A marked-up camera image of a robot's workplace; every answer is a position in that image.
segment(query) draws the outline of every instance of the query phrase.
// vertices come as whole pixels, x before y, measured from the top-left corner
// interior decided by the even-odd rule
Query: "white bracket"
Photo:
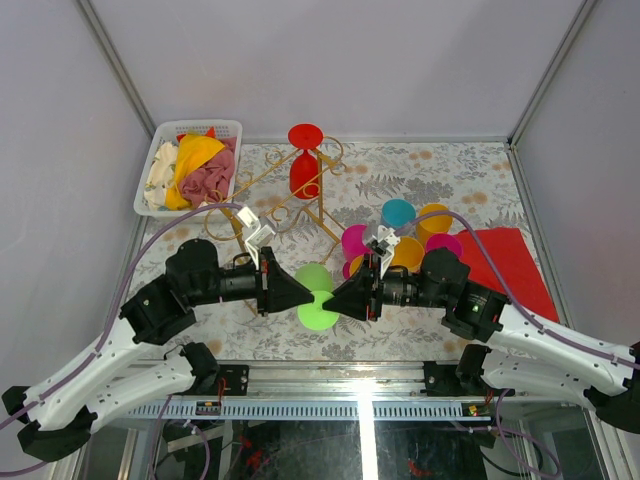
[[[391,265],[396,245],[400,243],[400,239],[396,236],[395,230],[384,225],[378,225],[377,229],[376,227],[373,229],[373,232],[371,229],[365,231],[363,240],[365,245],[380,257],[380,278],[382,278]]]
[[[251,230],[244,245],[247,247],[256,268],[260,268],[260,249],[268,245],[271,239],[276,236],[276,228],[266,218],[258,218],[249,207],[243,207],[237,217],[246,228]]]

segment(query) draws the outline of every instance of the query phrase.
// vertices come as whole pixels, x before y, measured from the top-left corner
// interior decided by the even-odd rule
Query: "cyan cup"
[[[382,206],[381,223],[385,227],[400,228],[416,218],[416,209],[406,200],[392,198]]]

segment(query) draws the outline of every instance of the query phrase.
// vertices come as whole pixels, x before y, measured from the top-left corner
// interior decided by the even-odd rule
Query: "cable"
[[[471,435],[470,438],[471,438],[471,441],[473,443],[475,443],[478,447],[480,447],[480,444],[476,441],[475,438],[473,438],[473,435]],[[542,457],[542,452],[540,451],[540,448],[535,443],[533,444],[533,449],[535,450],[536,458],[538,459],[538,470],[542,470],[542,468],[544,467],[544,459]],[[495,468],[496,470],[501,471],[502,473],[505,473],[505,474],[510,475],[512,477],[520,477],[520,478],[524,478],[524,477],[528,477],[529,476],[529,474],[527,474],[527,473],[512,472],[511,470],[507,470],[506,468],[501,467],[500,465],[495,463],[493,460],[491,460],[489,457],[487,457],[485,455],[485,453],[482,451],[482,449],[480,449],[480,455],[482,455],[482,458],[484,458],[489,465],[493,466],[493,468]]]
[[[196,427],[193,423],[188,422],[187,425],[191,426],[195,430],[195,432],[200,435],[202,444],[204,445],[204,468],[202,469],[200,480],[205,480],[207,478],[207,473],[209,473],[209,465],[211,464],[211,449],[209,448],[209,440],[207,439],[207,436],[204,434],[204,432]]]
[[[20,475],[26,475],[27,473],[35,472],[39,468],[44,467],[47,462],[40,462],[32,465],[31,467],[23,468],[22,470],[14,470],[13,472],[0,472],[0,478],[19,477]]]
[[[509,453],[513,455],[513,458],[516,459],[516,462],[522,465],[528,472],[535,473],[536,475],[539,475],[543,478],[560,478],[560,476],[562,475],[562,467],[560,466],[560,461],[551,452],[551,450],[549,450],[543,443],[536,440],[531,435],[528,435],[523,432],[518,432],[517,430],[511,430],[510,428],[506,428],[502,426],[502,419],[500,418],[500,409],[502,407],[502,400],[507,395],[507,393],[509,393],[511,390],[513,389],[507,388],[503,390],[500,396],[498,397],[498,402],[496,403],[496,427],[498,428],[498,432],[500,432],[500,436],[502,437],[502,442],[504,443],[504,446],[507,447],[507,450],[509,450]],[[547,456],[551,459],[551,461],[556,466],[556,473],[553,473],[553,474],[544,473],[540,471],[540,468],[536,469],[530,466],[526,460],[524,460],[520,455],[518,455],[513,445],[511,445],[511,443],[508,441],[506,436],[507,433],[510,433],[513,436],[522,437],[523,439],[531,442],[533,445],[537,444],[540,450],[546,453]]]
[[[231,443],[233,442],[229,442],[224,448],[221,448],[220,451],[227,448]],[[231,462],[231,464],[229,465],[229,470],[227,470],[227,473],[224,474],[224,477],[222,478],[222,480],[227,480],[227,478],[229,478],[229,475],[231,475],[231,472],[233,471],[233,467],[235,467],[236,463],[238,463],[238,460],[240,460],[240,455],[242,455],[242,450],[244,450],[244,444],[240,444],[238,453],[236,453],[236,457],[233,459],[233,462]]]
[[[80,365],[78,365],[66,377],[64,377],[58,383],[53,384],[51,387],[49,387],[49,389],[45,390],[40,395],[38,395],[39,401],[43,401],[46,398],[50,397],[56,391],[58,391],[59,389],[61,389],[65,385],[67,385],[69,382],[71,382],[78,375],[80,375],[80,373],[82,373],[84,371],[84,369],[87,368],[87,366],[96,357],[96,355],[98,353],[100,353],[100,351],[102,350],[102,347],[104,346],[104,344],[107,342],[107,339],[109,338],[109,334],[111,333],[111,330],[113,329],[113,326],[114,326],[114,324],[116,322],[116,319],[118,318],[118,308],[120,308],[120,303],[122,301],[122,298],[124,297],[125,290],[127,289],[127,285],[129,285],[129,281],[131,280],[131,277],[133,277],[133,273],[135,271],[136,266],[138,265],[138,262],[140,262],[140,260],[144,256],[144,254],[147,253],[147,251],[149,250],[149,248],[151,248],[151,246],[162,235],[164,235],[168,230],[172,229],[173,227],[175,227],[179,223],[187,220],[188,218],[193,217],[194,215],[197,215],[197,214],[202,213],[202,212],[206,212],[207,210],[213,210],[213,209],[216,209],[216,208],[233,208],[233,209],[239,210],[239,209],[242,208],[242,205],[239,205],[237,203],[212,203],[210,205],[205,205],[203,207],[196,208],[195,210],[191,210],[190,212],[187,212],[184,215],[182,215],[181,217],[178,217],[178,218],[170,221],[166,225],[164,225],[162,228],[160,228],[149,239],[149,241],[147,243],[145,243],[142,246],[142,248],[140,248],[140,250],[138,251],[137,255],[134,257],[134,259],[131,261],[131,263],[127,267],[127,270],[125,271],[124,277],[123,277],[122,281],[120,282],[120,286],[118,287],[118,289],[116,291],[116,294],[113,297],[113,300],[111,301],[111,305],[109,307],[109,313],[107,314],[107,323],[105,324],[105,328],[104,328],[104,331],[102,332],[102,335],[98,339],[98,343],[96,343],[94,352],[90,353],[89,355],[87,355],[87,358],[85,358],[80,363]],[[22,407],[20,410],[18,410],[16,413],[11,415],[10,417],[4,419],[2,422],[0,422],[0,431],[4,430],[7,427],[7,425],[10,425],[11,423],[13,423],[17,418],[19,418],[22,415],[24,415],[25,413],[29,412],[36,405],[38,405],[38,401],[34,400],[33,402],[31,402],[31,403],[25,405],[24,407]],[[29,467],[29,468],[26,468],[26,469],[23,469],[23,470],[16,470],[14,472],[0,472],[0,478],[17,477],[19,475],[24,475],[26,473],[33,472],[34,470],[37,470],[38,468],[41,468],[45,464],[46,464],[46,462],[42,462],[42,463],[38,463],[36,465],[33,465],[32,467]]]
[[[220,415],[222,415],[222,397],[224,396],[224,392],[227,389],[227,379],[222,377],[218,380],[218,405],[220,408]]]
[[[488,407],[491,403],[491,400],[493,400],[493,390],[489,390],[489,392],[485,396],[483,407]]]
[[[151,434],[151,448],[149,449],[149,466],[147,467],[147,472],[150,474],[151,478],[156,478],[156,468],[155,468],[155,458],[156,458],[156,439],[158,438],[158,430],[160,430],[160,424],[162,423],[162,416],[164,412],[167,410],[169,403],[171,402],[171,397],[173,395],[167,396],[162,408],[160,409],[160,413],[158,414],[158,418],[153,424],[153,433]]]
[[[453,217],[456,220],[458,220],[460,223],[462,223],[462,225],[464,225],[464,227],[469,231],[469,233],[473,237],[473,240],[476,242],[476,245],[478,245],[478,248],[480,249],[480,251],[482,252],[482,255],[485,258],[485,260],[487,261],[487,263],[491,267],[491,270],[493,270],[493,273],[495,273],[496,278],[500,282],[500,285],[502,285],[502,288],[504,289],[505,293],[507,294],[507,296],[511,300],[511,303],[513,304],[513,306],[516,308],[516,310],[518,312],[520,312],[520,314],[522,316],[524,316],[529,322],[531,322],[531,324],[534,327],[536,327],[538,330],[543,330],[547,335],[549,335],[551,338],[555,338],[560,343],[563,343],[563,344],[565,344],[565,345],[567,345],[569,347],[573,347],[573,348],[575,348],[577,350],[580,350],[581,352],[589,353],[589,354],[594,355],[594,356],[599,357],[599,358],[604,358],[605,360],[609,360],[612,363],[619,363],[619,364],[624,365],[626,367],[633,368],[634,370],[640,370],[640,364],[635,363],[635,361],[631,362],[629,360],[625,360],[624,358],[618,358],[612,353],[601,352],[599,350],[596,350],[595,348],[587,347],[586,345],[582,345],[581,343],[578,343],[578,342],[575,342],[575,341],[573,341],[573,340],[571,340],[569,338],[566,338],[566,337],[554,332],[553,330],[545,329],[544,326],[542,325],[542,323],[540,323],[538,320],[536,320],[535,316],[531,315],[527,311],[527,309],[515,297],[515,295],[513,294],[511,289],[509,288],[509,285],[507,285],[507,282],[505,281],[504,277],[502,276],[502,274],[498,270],[498,267],[496,266],[494,261],[491,259],[491,256],[489,255],[489,252],[487,251],[486,247],[482,243],[482,240],[480,240],[480,237],[478,236],[476,231],[469,224],[469,222],[467,222],[464,219],[464,217],[462,215],[460,215],[458,213],[455,213],[455,212],[452,212],[450,210],[438,210],[437,212],[426,213],[426,214],[421,215],[420,217],[416,218],[415,220],[410,221],[409,223],[407,223],[403,227],[400,227],[396,231],[396,235],[398,235],[398,236],[402,235],[405,231],[408,231],[413,225],[415,225],[417,223],[420,223],[421,221],[426,220],[427,218],[437,217],[437,216],[440,216],[440,215],[447,215],[447,216]]]
[[[160,468],[160,465],[162,465],[164,462],[166,462],[169,457],[171,457],[173,455],[173,452],[168,452],[164,454],[164,457],[162,457],[160,460],[158,460],[158,463],[156,463],[156,471],[158,470],[158,468]]]

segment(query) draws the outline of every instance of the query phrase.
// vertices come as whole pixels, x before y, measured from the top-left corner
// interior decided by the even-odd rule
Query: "white cloth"
[[[171,142],[165,142],[153,157],[153,163],[149,169],[149,177],[144,186],[144,198],[149,205],[149,210],[167,209],[165,200],[167,190],[173,185],[173,174],[178,159],[178,147]]]

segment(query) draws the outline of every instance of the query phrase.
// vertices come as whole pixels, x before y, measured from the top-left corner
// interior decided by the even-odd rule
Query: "table surface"
[[[325,208],[343,225],[379,221],[380,210],[390,198],[404,198],[420,209],[427,203],[443,203],[462,214],[477,229],[517,227],[538,263],[516,183],[502,143],[347,143],[341,176],[325,175]],[[266,170],[265,155],[276,150],[291,152],[289,145],[243,145],[239,170],[254,177]],[[336,145],[324,145],[331,156]],[[263,212],[289,195],[290,163],[264,181],[241,193],[235,201]],[[287,205],[303,205],[292,199]],[[221,213],[214,229],[229,237],[232,230]],[[164,222],[147,223],[147,241]],[[280,229],[286,228],[287,221]],[[332,228],[338,236],[340,230]],[[462,230],[454,222],[451,233]],[[129,295],[164,273],[164,262],[190,238],[208,238],[202,223],[188,223],[166,233],[136,268]],[[293,275],[297,268],[320,261],[333,241],[305,214],[290,231],[271,242],[278,262]],[[215,242],[220,264],[229,264],[240,253],[236,241]],[[334,286],[343,282],[344,257],[340,247],[326,266]],[[254,317],[242,302],[196,308],[197,323],[174,337],[147,358],[161,355],[177,344],[205,342],[213,354],[225,360],[325,360],[325,361],[424,361],[456,360],[466,341],[440,325],[442,310],[387,307],[377,323],[340,317],[333,328],[314,332],[298,320],[296,310]]]

